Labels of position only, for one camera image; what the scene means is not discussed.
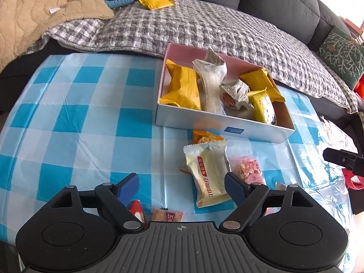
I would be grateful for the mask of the grey checkered quilt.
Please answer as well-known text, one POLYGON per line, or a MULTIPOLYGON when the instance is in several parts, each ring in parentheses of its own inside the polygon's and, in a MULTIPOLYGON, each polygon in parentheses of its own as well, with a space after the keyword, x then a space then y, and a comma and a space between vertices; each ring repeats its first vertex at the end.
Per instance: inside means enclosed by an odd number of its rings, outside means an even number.
POLYGON ((359 110, 354 92, 313 51, 264 20, 197 0, 149 10, 140 3, 117 9, 113 18, 64 22, 45 31, 28 53, 49 39, 85 52, 133 51, 163 57, 170 43, 213 49, 268 70, 274 80, 315 98, 325 98, 350 114, 359 110))

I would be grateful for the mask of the cream wafer snack pack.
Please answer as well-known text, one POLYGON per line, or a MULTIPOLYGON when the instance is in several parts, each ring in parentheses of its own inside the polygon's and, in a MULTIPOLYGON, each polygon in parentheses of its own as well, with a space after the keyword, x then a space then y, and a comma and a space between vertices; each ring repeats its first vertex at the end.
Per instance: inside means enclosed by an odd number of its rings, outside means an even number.
POLYGON ((225 190, 225 175, 231 171, 226 149, 225 140, 191 144, 183 148, 186 166, 196 185, 198 208, 231 200, 225 190))

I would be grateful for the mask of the red snack pack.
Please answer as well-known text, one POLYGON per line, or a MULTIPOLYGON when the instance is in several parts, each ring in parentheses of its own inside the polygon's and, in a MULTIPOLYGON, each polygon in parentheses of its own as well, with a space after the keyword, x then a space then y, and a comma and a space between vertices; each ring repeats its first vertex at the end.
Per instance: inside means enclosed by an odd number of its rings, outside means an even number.
POLYGON ((141 202, 139 200, 133 200, 130 204, 128 209, 130 210, 130 212, 136 217, 138 218, 141 223, 146 226, 147 222, 146 222, 146 217, 144 215, 144 211, 141 205, 141 202))

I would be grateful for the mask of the blue checkered tablecloth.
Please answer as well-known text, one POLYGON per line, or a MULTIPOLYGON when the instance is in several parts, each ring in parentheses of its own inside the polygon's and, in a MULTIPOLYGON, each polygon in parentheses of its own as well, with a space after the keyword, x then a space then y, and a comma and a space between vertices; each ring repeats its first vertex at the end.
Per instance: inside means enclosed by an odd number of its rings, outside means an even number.
POLYGON ((25 270, 352 272, 349 194, 341 166, 323 158, 330 145, 308 97, 279 87, 296 130, 283 143, 211 132, 227 141, 228 158, 256 158, 270 190, 287 185, 281 207, 244 230, 220 230, 236 204, 196 206, 183 152, 193 129, 155 124, 163 62, 50 56, 31 77, 1 131, 1 239, 25 270), (78 192, 130 173, 147 224, 115 230, 78 192), (183 219, 151 221, 156 208, 183 219))

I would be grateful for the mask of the green patterned cushion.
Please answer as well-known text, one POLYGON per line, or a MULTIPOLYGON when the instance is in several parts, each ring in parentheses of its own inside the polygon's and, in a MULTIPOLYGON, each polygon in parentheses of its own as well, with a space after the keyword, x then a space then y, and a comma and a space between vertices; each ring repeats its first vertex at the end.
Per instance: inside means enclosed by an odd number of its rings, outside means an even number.
POLYGON ((363 46, 334 27, 318 50, 320 58, 353 91, 363 75, 363 46))

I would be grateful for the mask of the brown red-label snack pack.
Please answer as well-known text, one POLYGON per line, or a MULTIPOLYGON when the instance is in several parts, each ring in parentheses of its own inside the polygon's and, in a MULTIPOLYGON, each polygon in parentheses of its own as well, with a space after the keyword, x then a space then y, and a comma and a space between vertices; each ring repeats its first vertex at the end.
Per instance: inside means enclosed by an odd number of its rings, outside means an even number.
POLYGON ((183 212, 169 211, 160 208, 156 208, 152 212, 151 221, 157 222, 181 222, 183 219, 183 212))

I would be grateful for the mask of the dark grey sofa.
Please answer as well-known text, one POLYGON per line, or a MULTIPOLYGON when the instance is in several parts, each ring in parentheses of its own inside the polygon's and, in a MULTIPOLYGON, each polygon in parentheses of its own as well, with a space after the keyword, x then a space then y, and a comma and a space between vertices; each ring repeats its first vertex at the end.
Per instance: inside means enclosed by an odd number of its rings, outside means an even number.
MULTIPOLYGON (((200 0, 228 6, 272 23, 317 51, 333 27, 345 33, 344 22, 320 0, 200 0)), ((1 110, 9 111, 33 72, 50 55, 70 54, 50 39, 40 51, 14 60, 1 72, 1 110)))

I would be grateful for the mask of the pink puffed rice snack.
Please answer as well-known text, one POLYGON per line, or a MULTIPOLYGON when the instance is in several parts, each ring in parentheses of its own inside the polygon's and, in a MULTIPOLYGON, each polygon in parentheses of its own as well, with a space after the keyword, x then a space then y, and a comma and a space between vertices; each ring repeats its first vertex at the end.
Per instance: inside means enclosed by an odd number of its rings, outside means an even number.
POLYGON ((265 184, 260 165, 250 156, 231 156, 228 158, 232 172, 247 184, 265 184))

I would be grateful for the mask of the clear white rice cracker pack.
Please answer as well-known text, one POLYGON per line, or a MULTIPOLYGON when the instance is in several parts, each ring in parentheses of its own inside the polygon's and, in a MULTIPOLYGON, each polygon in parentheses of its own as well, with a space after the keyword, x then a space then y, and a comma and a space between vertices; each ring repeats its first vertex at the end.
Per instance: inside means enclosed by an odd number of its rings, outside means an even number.
POLYGON ((212 48, 208 48, 204 60, 193 60, 192 66, 199 75, 204 90, 203 110, 212 114, 225 115, 220 97, 220 85, 228 72, 226 62, 212 48))

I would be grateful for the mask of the pink cardboard box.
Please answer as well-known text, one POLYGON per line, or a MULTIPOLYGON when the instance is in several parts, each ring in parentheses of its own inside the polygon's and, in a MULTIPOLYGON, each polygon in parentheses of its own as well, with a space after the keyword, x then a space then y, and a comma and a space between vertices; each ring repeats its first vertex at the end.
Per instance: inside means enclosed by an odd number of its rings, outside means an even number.
MULTIPOLYGON (((294 124, 285 103, 272 102, 276 114, 276 125, 264 124, 255 121, 254 114, 246 111, 229 109, 222 103, 224 114, 213 114, 203 110, 192 110, 160 103, 160 98, 168 92, 171 81, 170 74, 165 66, 166 60, 192 68, 192 61, 203 60, 207 50, 189 47, 181 44, 168 43, 160 77, 157 107, 155 111, 155 124, 178 129, 201 129, 218 134, 232 135, 238 138, 256 139, 259 141, 283 143, 295 133, 294 124)), ((227 76, 224 81, 239 79, 244 73, 259 70, 262 67, 230 57, 225 54, 218 55, 226 62, 227 76)))

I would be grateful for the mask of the yellow gold snack pack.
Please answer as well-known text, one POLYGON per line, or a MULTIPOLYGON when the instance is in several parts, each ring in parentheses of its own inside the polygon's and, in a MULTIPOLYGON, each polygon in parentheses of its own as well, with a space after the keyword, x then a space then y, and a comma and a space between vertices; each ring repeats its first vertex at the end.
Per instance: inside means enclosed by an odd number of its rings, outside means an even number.
POLYGON ((255 120, 264 124, 276 124, 276 115, 267 90, 247 93, 249 102, 254 107, 255 120))

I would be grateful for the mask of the small beige snack pack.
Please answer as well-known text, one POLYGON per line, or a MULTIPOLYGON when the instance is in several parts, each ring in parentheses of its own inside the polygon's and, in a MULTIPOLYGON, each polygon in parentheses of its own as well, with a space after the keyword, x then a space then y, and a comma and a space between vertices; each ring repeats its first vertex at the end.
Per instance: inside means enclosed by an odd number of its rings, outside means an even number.
POLYGON ((287 185, 280 183, 280 182, 276 182, 275 188, 276 188, 276 190, 279 190, 279 191, 285 191, 287 189, 287 185))

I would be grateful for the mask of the red object right edge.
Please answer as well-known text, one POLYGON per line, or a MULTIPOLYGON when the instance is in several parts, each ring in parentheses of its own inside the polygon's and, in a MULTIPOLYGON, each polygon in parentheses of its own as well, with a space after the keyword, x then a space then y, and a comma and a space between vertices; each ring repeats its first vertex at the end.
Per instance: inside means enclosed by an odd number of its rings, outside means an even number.
MULTIPOLYGON (((354 92, 358 97, 359 105, 363 107, 363 97, 364 97, 364 86, 363 86, 363 75, 354 87, 354 92)), ((343 168, 342 172, 344 174, 346 187, 353 190, 363 189, 363 177, 352 174, 352 171, 343 168)))

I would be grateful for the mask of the white crumpled snack pack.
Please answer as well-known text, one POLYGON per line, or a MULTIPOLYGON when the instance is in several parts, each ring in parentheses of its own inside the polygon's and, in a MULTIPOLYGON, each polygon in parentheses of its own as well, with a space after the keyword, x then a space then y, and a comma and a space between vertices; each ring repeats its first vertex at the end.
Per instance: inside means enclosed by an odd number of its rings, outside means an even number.
POLYGON ((242 80, 227 81, 220 84, 220 97, 223 103, 233 110, 253 110, 248 93, 250 88, 242 80))

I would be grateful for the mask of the beige fleece blanket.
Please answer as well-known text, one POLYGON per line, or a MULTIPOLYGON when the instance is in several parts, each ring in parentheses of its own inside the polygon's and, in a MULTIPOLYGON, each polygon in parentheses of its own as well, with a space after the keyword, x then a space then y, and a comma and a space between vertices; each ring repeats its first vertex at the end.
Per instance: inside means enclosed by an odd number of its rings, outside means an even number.
POLYGON ((56 25, 113 16, 104 0, 1 0, 1 70, 56 25))

